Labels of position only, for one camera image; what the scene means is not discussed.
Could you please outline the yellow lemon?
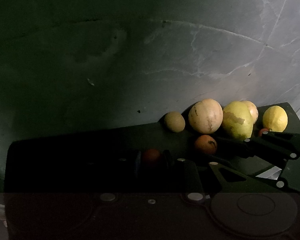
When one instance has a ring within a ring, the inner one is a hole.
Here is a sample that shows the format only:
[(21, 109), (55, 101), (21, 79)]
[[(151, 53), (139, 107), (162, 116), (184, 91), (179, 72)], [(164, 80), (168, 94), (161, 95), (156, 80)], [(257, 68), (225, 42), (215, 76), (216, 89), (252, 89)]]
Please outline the yellow lemon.
[(280, 106), (269, 107), (262, 118), (264, 128), (272, 132), (283, 132), (288, 125), (288, 115)]

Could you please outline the orange persimmon fruit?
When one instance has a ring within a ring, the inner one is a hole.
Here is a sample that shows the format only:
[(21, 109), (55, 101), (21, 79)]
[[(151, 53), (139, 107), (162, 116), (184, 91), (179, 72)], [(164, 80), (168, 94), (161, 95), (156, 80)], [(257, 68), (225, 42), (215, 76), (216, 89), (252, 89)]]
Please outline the orange persimmon fruit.
[(200, 136), (195, 142), (196, 148), (207, 154), (213, 154), (217, 150), (217, 142), (209, 135)]

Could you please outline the small striped beige melon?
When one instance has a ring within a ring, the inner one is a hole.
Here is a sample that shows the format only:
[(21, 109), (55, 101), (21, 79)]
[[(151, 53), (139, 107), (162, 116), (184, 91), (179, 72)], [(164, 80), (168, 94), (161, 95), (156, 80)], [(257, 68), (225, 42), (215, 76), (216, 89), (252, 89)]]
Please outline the small striped beige melon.
[(257, 109), (257, 107), (251, 101), (242, 101), (242, 102), (245, 103), (245, 105), (248, 107), (249, 112), (250, 112), (250, 114), (253, 118), (253, 122), (256, 123), (257, 119), (258, 119), (258, 109)]

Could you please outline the green pear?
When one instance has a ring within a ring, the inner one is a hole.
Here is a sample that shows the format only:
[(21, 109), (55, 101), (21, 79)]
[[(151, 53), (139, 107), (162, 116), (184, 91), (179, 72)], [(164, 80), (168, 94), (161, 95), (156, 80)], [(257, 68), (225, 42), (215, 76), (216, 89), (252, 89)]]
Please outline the green pear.
[(247, 105), (241, 101), (233, 101), (223, 109), (223, 128), (235, 139), (249, 139), (253, 132), (254, 120)]

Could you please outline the large striped beige melon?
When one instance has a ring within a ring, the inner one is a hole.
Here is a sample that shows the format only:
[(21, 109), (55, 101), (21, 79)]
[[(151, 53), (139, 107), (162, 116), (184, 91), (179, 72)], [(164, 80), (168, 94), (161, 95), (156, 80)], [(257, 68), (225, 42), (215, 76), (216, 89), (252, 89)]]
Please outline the large striped beige melon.
[(223, 121), (223, 109), (214, 99), (204, 99), (192, 106), (189, 123), (196, 131), (212, 134), (220, 128)]

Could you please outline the small brown round fruit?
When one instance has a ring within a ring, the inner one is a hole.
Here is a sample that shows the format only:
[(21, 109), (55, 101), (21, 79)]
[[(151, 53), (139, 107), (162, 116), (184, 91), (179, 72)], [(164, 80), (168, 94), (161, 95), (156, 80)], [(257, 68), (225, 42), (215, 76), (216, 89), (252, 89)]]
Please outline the small brown round fruit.
[(165, 122), (167, 127), (176, 133), (182, 132), (185, 128), (185, 120), (183, 116), (176, 111), (168, 112), (165, 115)]

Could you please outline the dark red cherry tomato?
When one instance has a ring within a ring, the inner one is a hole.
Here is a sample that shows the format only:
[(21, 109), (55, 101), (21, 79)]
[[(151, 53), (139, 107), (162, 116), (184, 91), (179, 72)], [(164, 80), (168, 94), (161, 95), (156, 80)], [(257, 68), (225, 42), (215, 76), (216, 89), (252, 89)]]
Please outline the dark red cherry tomato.
[(145, 158), (148, 160), (156, 160), (160, 153), (157, 149), (151, 148), (145, 153)]

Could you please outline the silver metal tray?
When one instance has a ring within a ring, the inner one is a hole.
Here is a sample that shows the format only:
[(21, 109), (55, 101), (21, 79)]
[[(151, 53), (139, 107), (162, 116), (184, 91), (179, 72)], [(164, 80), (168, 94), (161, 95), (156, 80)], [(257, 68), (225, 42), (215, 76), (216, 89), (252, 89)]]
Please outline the silver metal tray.
[(261, 174), (256, 175), (257, 178), (263, 178), (263, 179), (270, 179), (270, 180), (278, 180), (280, 174), (282, 172), (282, 169), (274, 166)]

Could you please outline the black table mat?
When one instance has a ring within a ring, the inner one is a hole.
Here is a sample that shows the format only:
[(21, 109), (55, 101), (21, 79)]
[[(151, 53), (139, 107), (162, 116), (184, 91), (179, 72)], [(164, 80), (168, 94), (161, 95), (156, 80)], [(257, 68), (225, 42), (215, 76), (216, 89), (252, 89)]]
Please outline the black table mat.
[[(300, 134), (288, 103), (284, 133)], [(4, 200), (9, 239), (300, 239), (300, 159), (279, 167), (289, 192), (218, 193), (209, 162), (250, 177), (274, 167), (241, 158), (225, 129), (217, 150), (196, 148), (199, 132), (163, 121), (79, 128), (13, 142)], [(160, 153), (148, 160), (151, 149)]]

